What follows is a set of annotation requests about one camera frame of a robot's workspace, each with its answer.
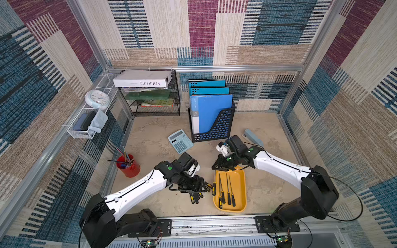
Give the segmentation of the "yellow plastic storage tray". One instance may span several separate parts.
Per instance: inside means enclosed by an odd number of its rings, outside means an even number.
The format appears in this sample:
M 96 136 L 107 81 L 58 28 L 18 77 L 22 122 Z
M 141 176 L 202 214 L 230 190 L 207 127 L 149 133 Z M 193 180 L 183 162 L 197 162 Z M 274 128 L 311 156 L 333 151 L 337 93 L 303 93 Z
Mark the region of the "yellow plastic storage tray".
M 242 213 L 247 207 L 246 177 L 243 168 L 228 172 L 215 172 L 213 188 L 214 205 L 218 210 Z

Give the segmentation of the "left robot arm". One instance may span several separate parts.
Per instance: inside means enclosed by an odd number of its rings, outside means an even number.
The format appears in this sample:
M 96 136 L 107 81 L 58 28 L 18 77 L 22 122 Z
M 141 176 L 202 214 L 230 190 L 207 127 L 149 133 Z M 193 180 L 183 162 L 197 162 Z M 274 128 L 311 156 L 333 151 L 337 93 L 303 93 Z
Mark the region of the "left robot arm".
M 161 224 L 150 209 L 134 214 L 129 214 L 129 210 L 163 189 L 188 193 L 197 204 L 211 188 L 196 174 L 199 169 L 198 162 L 183 153 L 173 162 L 160 162 L 146 176 L 122 190 L 104 197 L 100 194 L 91 197 L 79 222 L 90 247 L 105 248 L 124 235 L 163 236 L 167 225 Z

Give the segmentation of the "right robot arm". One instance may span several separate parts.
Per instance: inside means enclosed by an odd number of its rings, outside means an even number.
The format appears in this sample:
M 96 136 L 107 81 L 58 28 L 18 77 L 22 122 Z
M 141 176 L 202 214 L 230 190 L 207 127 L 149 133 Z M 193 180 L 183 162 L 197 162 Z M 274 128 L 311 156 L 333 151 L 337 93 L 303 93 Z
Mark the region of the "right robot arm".
M 301 196 L 281 203 L 270 216 L 271 231 L 286 231 L 297 220 L 312 216 L 323 220 L 339 198 L 339 193 L 326 170 L 301 166 L 278 158 L 259 145 L 247 147 L 234 135 L 217 147 L 220 153 L 212 166 L 217 171 L 234 171 L 237 166 L 252 167 L 271 173 L 300 190 Z

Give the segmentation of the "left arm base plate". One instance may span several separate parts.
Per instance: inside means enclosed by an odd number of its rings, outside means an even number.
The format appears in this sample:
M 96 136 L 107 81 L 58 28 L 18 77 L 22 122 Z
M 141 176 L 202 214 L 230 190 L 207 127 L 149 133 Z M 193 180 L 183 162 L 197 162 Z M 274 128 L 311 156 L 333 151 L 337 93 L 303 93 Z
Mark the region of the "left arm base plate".
M 171 219 L 159 219 L 157 221 L 151 221 L 147 225 L 141 225 L 135 227 L 134 230 L 127 234 L 128 238 L 163 238 L 169 237 L 172 232 L 172 220 Z

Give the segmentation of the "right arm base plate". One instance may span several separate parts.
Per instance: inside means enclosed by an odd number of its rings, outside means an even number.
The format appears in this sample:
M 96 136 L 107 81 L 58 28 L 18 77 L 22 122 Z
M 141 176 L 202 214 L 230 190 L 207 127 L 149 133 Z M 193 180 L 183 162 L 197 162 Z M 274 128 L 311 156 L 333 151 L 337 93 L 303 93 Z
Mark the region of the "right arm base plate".
M 300 232 L 300 227 L 297 221 L 285 224 L 280 220 L 274 220 L 272 216 L 255 216 L 254 220 L 257 232 L 260 234 Z

